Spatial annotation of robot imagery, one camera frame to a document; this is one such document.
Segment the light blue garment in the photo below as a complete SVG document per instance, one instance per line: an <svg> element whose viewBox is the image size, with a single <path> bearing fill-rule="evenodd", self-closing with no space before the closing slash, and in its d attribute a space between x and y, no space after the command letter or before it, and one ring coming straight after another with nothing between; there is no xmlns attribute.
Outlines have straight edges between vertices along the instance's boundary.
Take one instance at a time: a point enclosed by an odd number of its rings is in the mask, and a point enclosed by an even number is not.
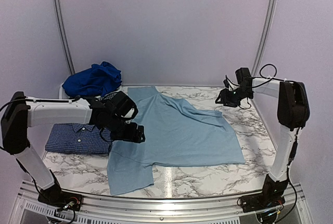
<svg viewBox="0 0 333 224"><path fill-rule="evenodd" d="M111 195L126 194L154 183L152 166L244 164L233 128L215 110L198 110L186 99L165 96L153 86L130 87L136 103L134 122L144 127L142 143L115 141L107 176Z"/></svg>

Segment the blue checked shirt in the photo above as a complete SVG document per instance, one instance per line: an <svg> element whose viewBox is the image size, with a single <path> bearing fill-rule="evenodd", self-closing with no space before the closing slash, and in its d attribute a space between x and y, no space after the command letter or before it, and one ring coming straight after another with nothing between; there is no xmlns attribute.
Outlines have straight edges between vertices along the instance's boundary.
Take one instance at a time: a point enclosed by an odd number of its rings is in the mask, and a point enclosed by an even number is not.
<svg viewBox="0 0 333 224"><path fill-rule="evenodd" d="M55 124L45 150L63 154L107 154L111 149L110 131L95 125Z"/></svg>

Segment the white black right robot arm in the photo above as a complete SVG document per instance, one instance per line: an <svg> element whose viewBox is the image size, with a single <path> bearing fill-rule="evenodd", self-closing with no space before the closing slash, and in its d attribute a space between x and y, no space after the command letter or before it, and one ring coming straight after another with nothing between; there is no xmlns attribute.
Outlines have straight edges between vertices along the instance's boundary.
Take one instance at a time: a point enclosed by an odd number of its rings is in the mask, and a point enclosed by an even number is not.
<svg viewBox="0 0 333 224"><path fill-rule="evenodd" d="M252 76L248 68L236 70L237 82L228 77L215 103L237 108L243 99L255 94L277 99L277 119L280 124L280 141L273 165L266 175L262 191L240 198L243 211L251 212L284 204L284 192L290 181L290 166L297 152L301 130L310 117L309 101L302 82L282 80L276 76Z"/></svg>

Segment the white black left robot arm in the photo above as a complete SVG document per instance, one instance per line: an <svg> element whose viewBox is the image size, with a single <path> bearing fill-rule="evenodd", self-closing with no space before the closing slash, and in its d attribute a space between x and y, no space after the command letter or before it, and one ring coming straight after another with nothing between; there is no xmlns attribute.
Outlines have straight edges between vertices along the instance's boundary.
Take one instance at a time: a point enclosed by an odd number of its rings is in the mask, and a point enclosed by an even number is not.
<svg viewBox="0 0 333 224"><path fill-rule="evenodd" d="M124 92L115 92L109 99L76 96L70 99L28 97L17 91L1 106L1 149L14 156L22 170L30 175L38 189L38 201L52 206L72 202L80 205L80 194L65 192L54 173L46 167L29 140L30 128L54 124L94 125L111 132L111 141L142 143L144 127L133 122L138 114L135 102Z"/></svg>

